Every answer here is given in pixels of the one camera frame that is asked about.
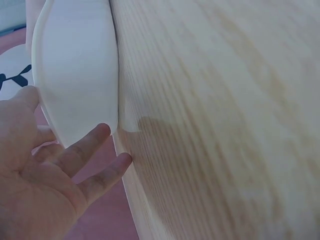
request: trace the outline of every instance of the white plastic piece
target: white plastic piece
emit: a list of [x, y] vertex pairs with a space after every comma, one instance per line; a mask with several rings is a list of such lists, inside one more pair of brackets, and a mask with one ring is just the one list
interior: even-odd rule
[[118, 49], [108, 0], [47, 0], [32, 73], [44, 115], [68, 147], [99, 123], [118, 126]]

